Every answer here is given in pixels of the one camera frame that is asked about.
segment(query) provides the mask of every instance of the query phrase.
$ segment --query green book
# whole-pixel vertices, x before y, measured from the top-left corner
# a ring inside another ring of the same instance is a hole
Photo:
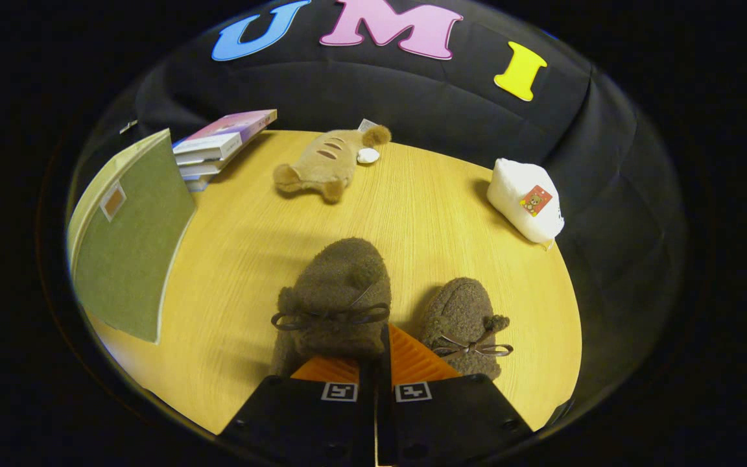
[[[157,343],[169,269],[194,214],[169,130],[112,157],[68,224],[71,279],[83,308],[113,328]]]

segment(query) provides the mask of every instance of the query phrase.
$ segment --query white pouch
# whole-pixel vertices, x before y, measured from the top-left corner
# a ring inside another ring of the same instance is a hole
[[[553,240],[563,228],[558,190],[539,165],[496,160],[486,196],[532,242]]]

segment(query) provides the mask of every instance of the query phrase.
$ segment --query beige plush toy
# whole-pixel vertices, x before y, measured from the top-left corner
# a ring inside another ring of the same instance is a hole
[[[288,193],[301,189],[318,190],[324,201],[338,203],[353,178],[357,160],[376,160],[374,145],[391,141],[391,131],[376,125],[364,131],[333,130],[324,133],[307,146],[296,163],[282,163],[273,172],[276,188]]]

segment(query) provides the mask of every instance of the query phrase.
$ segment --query blue letter u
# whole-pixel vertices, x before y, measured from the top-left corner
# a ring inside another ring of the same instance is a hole
[[[272,18],[270,27],[268,27],[267,32],[263,36],[254,41],[241,42],[241,35],[246,30],[246,26],[252,23],[255,18],[260,17],[260,15],[244,18],[238,21],[238,23],[225,27],[220,30],[220,38],[213,48],[213,59],[225,62],[226,60],[241,58],[242,56],[247,56],[270,47],[270,45],[275,44],[276,41],[287,34],[287,30],[290,29],[290,24],[293,23],[293,17],[299,11],[299,8],[310,2],[311,0],[301,0],[300,2],[289,3],[270,10],[270,13],[275,15]]]

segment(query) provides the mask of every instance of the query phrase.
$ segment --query ribbon bow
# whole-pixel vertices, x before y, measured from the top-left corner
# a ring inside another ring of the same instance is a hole
[[[448,342],[453,343],[455,346],[441,346],[441,348],[434,348],[434,353],[451,352],[448,355],[441,356],[444,361],[448,361],[460,357],[460,355],[466,355],[471,352],[479,353],[480,355],[486,355],[487,357],[506,357],[507,355],[512,353],[513,350],[515,350],[509,344],[483,343],[486,342],[486,339],[495,335],[495,332],[497,331],[494,331],[492,329],[487,330],[483,333],[482,336],[480,336],[480,339],[477,339],[475,342],[466,342],[454,337],[448,337],[444,334],[441,334],[440,337],[444,338]]]
[[[309,328],[315,322],[333,321],[333,322],[349,322],[350,324],[367,324],[370,322],[383,321],[388,319],[391,314],[390,307],[385,302],[381,304],[370,305],[369,307],[353,308],[359,300],[368,293],[374,285],[371,284],[365,289],[361,295],[356,297],[350,305],[340,310],[324,310],[324,311],[304,311],[303,313],[284,313],[279,311],[273,315],[270,322],[279,331],[296,331],[298,329]],[[282,317],[293,317],[292,322],[279,323]]]

